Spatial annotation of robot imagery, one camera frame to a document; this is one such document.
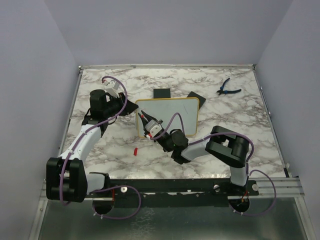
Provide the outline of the yellow framed whiteboard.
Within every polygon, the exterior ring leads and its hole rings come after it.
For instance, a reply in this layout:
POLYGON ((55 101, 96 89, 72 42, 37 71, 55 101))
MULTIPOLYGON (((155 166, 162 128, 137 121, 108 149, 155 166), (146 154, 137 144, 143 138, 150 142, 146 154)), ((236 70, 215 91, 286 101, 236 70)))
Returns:
POLYGON ((141 110, 148 115, 162 121, 162 127, 165 129, 170 120, 172 120, 168 132, 173 129, 184 127, 184 133, 187 137, 197 134, 199 100, 194 97, 178 98, 150 98, 138 99, 135 104, 139 108, 135 111, 141 114, 141 110))

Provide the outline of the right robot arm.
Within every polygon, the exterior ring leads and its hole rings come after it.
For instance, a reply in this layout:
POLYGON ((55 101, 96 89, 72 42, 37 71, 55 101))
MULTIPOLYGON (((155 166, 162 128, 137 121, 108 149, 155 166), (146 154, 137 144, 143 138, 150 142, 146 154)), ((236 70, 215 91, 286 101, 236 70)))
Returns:
POLYGON ((221 126, 214 126, 205 137, 189 142, 185 135, 184 124, 180 129, 168 132, 162 121, 143 110, 138 113, 142 122, 144 136, 158 143, 164 152, 178 164, 190 163, 196 158, 212 155, 230 168, 230 191, 240 196, 248 189, 248 162, 254 153, 253 142, 245 135, 221 126))

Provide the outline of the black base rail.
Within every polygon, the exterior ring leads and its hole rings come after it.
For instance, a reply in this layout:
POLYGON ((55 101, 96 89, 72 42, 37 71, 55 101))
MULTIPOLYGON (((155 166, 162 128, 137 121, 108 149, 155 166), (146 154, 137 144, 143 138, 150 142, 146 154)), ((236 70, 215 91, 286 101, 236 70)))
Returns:
POLYGON ((108 179, 106 186, 116 189, 116 208, 178 208, 227 207, 229 200, 243 196, 258 196, 253 189, 257 182, 249 180, 245 186, 236 186, 228 178, 194 179, 108 179))

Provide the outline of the red marker cap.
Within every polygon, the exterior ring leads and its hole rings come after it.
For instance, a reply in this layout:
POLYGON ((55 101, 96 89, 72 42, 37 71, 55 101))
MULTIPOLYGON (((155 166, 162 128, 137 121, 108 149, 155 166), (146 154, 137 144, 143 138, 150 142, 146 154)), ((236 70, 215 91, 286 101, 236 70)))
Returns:
POLYGON ((138 148, 136 147, 136 148, 134 149, 133 155, 134 155, 134 156, 137 156, 137 154, 138 154, 138 148))

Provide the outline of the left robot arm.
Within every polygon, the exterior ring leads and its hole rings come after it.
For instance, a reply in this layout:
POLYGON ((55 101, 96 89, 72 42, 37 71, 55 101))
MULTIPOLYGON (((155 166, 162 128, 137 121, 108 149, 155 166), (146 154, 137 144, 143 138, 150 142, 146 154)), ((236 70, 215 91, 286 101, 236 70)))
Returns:
POLYGON ((86 173, 84 161, 107 130, 109 119, 127 116, 138 105, 126 99, 123 92, 110 94, 96 89, 90 92, 90 108, 81 123, 81 129, 69 148, 59 157, 46 163, 46 197, 49 200, 81 203, 94 192, 106 197, 111 190, 106 173, 86 173))

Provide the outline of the metal table frame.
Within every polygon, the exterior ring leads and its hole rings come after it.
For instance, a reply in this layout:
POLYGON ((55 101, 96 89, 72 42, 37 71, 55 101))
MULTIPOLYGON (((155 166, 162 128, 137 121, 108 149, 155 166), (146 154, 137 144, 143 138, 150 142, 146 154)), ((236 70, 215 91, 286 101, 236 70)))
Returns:
MULTIPOLYGON (((286 175, 286 163, 278 144, 271 114, 252 66, 115 65, 82 68, 63 148, 80 128, 80 115, 88 103, 85 97, 99 79, 110 74, 124 82, 130 98, 149 99, 154 88, 169 88, 172 97, 193 91, 206 98, 199 111, 197 134, 207 134, 214 125, 250 137, 255 145, 249 162, 253 176, 267 179, 286 175)), ((104 137, 89 155, 87 170, 106 170, 124 179, 189 179, 228 177, 226 165, 202 157, 197 162, 178 165, 161 150, 138 140, 132 117, 119 120, 112 128, 124 130, 113 147, 104 137)), ((314 240, 316 234, 302 196, 251 201, 249 211, 258 216, 233 213, 229 207, 144 207, 125 220, 100 219, 91 201, 63 206, 42 200, 38 207, 38 229, 33 240, 314 240)))

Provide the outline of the black square block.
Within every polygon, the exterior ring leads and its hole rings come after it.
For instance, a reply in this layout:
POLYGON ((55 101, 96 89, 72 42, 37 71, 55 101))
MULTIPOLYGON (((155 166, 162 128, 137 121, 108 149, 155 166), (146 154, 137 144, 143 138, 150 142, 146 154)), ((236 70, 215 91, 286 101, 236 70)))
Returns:
POLYGON ((199 101, 199 104, 198 104, 198 109, 200 110, 202 108, 202 106, 205 104, 206 102, 206 98, 204 98, 203 96, 197 94, 196 92, 194 91, 191 91, 188 95, 187 95, 188 98, 197 98, 198 101, 199 101))
POLYGON ((171 89, 170 88, 154 88, 153 89, 153 98, 154 99, 169 99, 169 98, 171 98, 171 89))

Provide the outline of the black square block right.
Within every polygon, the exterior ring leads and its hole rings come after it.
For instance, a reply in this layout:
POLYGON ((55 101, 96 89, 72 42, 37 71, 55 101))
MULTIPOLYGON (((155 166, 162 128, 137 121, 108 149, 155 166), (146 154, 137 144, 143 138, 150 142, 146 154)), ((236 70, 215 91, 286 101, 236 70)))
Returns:
POLYGON ((198 109, 200 110, 202 108, 202 106, 205 104, 206 102, 206 98, 204 98, 203 96, 197 94, 196 92, 194 91, 191 91, 188 95, 187 95, 188 98, 197 98, 198 101, 199 101, 199 104, 198 104, 198 109))

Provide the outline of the black square block left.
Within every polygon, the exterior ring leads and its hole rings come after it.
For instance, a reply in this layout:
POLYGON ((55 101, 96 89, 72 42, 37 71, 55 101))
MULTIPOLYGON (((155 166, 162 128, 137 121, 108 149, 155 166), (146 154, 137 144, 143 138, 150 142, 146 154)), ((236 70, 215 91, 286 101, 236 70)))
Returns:
POLYGON ((169 98, 171 98, 171 89, 170 88, 154 88, 153 89, 153 98, 154 99, 169 99, 169 98))

